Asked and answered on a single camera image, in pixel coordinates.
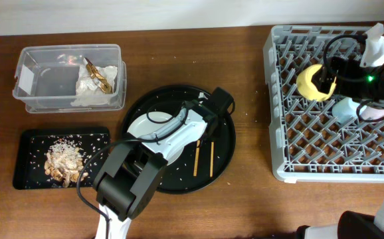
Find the yellow bowl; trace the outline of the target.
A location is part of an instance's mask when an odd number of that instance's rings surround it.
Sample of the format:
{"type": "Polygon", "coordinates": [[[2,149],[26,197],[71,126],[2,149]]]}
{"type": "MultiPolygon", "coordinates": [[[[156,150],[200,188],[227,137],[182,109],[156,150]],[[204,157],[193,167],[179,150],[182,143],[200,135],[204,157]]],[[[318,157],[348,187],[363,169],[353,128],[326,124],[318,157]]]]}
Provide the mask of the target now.
{"type": "Polygon", "coordinates": [[[322,64],[311,65],[303,72],[299,73],[296,79],[296,85],[299,93],[307,100],[322,102],[329,99],[334,94],[334,90],[336,88],[336,78],[334,78],[334,82],[329,87],[328,93],[320,92],[316,85],[312,82],[313,76],[317,73],[317,71],[322,69],[322,66],[322,64]]]}

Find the blue cup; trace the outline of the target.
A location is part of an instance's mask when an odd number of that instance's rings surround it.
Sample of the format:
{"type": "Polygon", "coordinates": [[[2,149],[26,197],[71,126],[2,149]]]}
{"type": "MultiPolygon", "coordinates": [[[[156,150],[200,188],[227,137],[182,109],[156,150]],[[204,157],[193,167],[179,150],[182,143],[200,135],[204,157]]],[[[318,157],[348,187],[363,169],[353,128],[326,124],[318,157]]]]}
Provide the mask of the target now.
{"type": "Polygon", "coordinates": [[[337,118],[338,123],[345,123],[347,120],[356,120],[356,110],[360,103],[354,102],[351,98],[344,98],[332,108],[333,117],[337,118]]]}

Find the pink cup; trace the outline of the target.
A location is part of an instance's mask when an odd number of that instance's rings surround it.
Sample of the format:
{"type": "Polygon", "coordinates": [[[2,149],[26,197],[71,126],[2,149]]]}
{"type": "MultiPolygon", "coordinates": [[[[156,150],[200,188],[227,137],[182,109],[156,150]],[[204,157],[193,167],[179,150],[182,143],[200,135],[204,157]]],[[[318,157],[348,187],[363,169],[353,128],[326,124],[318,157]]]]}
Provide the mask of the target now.
{"type": "Polygon", "coordinates": [[[384,120],[384,108],[364,106],[359,118],[363,121],[382,121],[384,120]]]}

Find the grey plate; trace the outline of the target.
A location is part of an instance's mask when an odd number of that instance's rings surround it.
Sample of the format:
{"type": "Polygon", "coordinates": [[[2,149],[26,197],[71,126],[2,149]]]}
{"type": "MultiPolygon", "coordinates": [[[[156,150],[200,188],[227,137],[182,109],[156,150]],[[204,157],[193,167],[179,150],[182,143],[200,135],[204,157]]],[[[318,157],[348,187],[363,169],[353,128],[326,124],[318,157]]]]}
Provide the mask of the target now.
{"type": "MultiPolygon", "coordinates": [[[[170,114],[165,112],[150,112],[148,116],[154,121],[165,121],[171,117],[170,114]]],[[[149,121],[146,114],[143,114],[130,124],[127,132],[134,137],[140,137],[152,133],[164,125],[164,123],[153,123],[149,121]]]]}

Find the gold foil wrapper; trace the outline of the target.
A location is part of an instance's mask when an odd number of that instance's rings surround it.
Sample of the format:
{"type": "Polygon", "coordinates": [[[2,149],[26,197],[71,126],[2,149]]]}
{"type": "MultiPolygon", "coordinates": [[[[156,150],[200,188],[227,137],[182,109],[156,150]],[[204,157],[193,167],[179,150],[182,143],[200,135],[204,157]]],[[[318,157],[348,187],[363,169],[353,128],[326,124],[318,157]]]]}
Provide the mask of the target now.
{"type": "Polygon", "coordinates": [[[95,85],[97,85],[97,87],[99,87],[99,89],[101,89],[103,93],[111,94],[113,92],[111,85],[109,84],[107,79],[103,77],[103,75],[101,75],[97,67],[95,67],[95,65],[93,65],[88,58],[84,58],[84,63],[86,70],[88,71],[95,85]]]}

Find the white paper napkin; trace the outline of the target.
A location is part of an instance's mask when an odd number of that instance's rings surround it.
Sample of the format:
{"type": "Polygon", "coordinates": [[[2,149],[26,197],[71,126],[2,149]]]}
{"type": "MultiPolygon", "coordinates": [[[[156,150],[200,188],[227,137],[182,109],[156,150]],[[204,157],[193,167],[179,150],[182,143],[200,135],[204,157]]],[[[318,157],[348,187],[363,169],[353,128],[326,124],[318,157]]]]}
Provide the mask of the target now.
{"type": "MultiPolygon", "coordinates": [[[[111,85],[114,87],[115,79],[118,75],[118,67],[117,66],[107,66],[101,68],[99,66],[96,67],[111,85]]],[[[71,102],[70,105],[74,107],[78,106],[91,106],[91,105],[105,105],[110,103],[109,98],[103,98],[103,91],[94,83],[93,79],[91,79],[86,67],[84,65],[80,65],[78,72],[78,80],[76,81],[76,96],[77,99],[71,102]]]]}

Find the peanut shells and rice scraps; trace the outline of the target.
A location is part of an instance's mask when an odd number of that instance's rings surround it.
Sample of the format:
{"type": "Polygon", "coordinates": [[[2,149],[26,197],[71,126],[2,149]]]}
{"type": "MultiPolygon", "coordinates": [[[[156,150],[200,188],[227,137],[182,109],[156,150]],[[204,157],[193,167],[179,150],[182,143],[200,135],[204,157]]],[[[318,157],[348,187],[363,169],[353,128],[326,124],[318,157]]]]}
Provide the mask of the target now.
{"type": "Polygon", "coordinates": [[[80,176],[86,162],[83,151],[74,141],[56,140],[45,154],[45,174],[62,183],[64,188],[68,188],[71,183],[83,181],[88,176],[87,172],[80,176]]]}

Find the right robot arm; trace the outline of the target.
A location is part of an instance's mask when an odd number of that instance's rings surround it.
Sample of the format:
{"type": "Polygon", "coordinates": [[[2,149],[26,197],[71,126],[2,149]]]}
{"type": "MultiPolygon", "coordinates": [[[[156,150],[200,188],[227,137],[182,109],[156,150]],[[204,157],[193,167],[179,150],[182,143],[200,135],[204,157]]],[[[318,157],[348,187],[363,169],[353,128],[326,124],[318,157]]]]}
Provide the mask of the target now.
{"type": "MultiPolygon", "coordinates": [[[[325,46],[322,63],[302,71],[296,86],[301,96],[323,102],[333,95],[343,96],[332,113],[341,123],[358,120],[365,126],[384,124],[384,26],[376,24],[362,34],[344,34],[332,38],[325,46]],[[365,47],[359,60],[329,54],[331,45],[340,39],[353,39],[365,47]]],[[[384,133],[367,136],[361,144],[373,150],[384,165],[384,133]]],[[[375,216],[344,212],[331,226],[301,226],[301,238],[384,238],[384,201],[375,216]]]]}

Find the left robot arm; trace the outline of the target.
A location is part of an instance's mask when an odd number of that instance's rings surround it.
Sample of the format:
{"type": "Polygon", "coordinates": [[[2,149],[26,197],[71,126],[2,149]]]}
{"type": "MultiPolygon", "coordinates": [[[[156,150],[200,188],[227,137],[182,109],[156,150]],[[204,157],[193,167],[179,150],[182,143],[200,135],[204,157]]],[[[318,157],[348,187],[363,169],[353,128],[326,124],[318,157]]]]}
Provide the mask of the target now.
{"type": "Polygon", "coordinates": [[[167,166],[190,143],[214,135],[223,118],[235,110],[232,100],[184,101],[159,128],[111,143],[107,160],[92,187],[100,215],[97,238],[125,238],[133,219],[149,204],[167,166]]]}

